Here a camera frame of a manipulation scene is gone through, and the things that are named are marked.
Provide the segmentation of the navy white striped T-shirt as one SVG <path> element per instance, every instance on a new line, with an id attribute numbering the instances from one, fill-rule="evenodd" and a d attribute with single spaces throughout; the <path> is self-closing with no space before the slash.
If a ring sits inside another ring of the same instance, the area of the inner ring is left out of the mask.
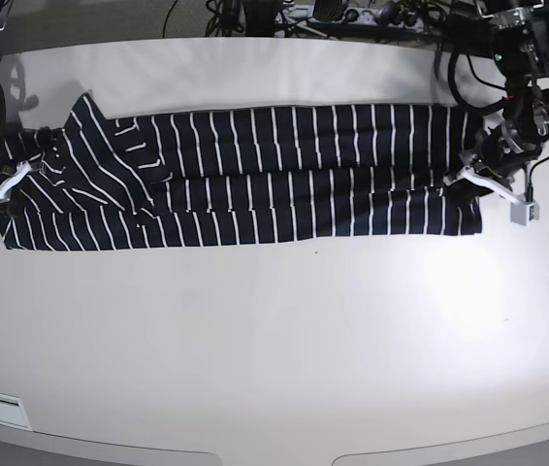
<path id="1" fill-rule="evenodd" d="M 83 95 L 62 127 L 0 144 L 36 165 L 0 208 L 0 236 L 9 250 L 103 251 L 474 235 L 477 203 L 442 180 L 483 124 L 406 104 L 111 119 Z"/>

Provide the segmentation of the white power strip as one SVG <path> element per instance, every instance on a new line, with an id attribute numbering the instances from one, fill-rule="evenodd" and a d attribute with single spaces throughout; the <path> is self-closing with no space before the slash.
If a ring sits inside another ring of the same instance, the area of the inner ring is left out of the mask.
<path id="1" fill-rule="evenodd" d="M 320 21 L 313 16 L 310 5 L 292 5 L 285 7 L 276 17 L 275 24 L 280 26 L 306 26 L 329 34 L 344 30 L 377 31 L 423 31 L 425 25 L 418 13 L 407 9 L 402 3 L 388 2 L 378 8 L 361 8 L 346 5 L 342 13 L 330 22 Z"/>

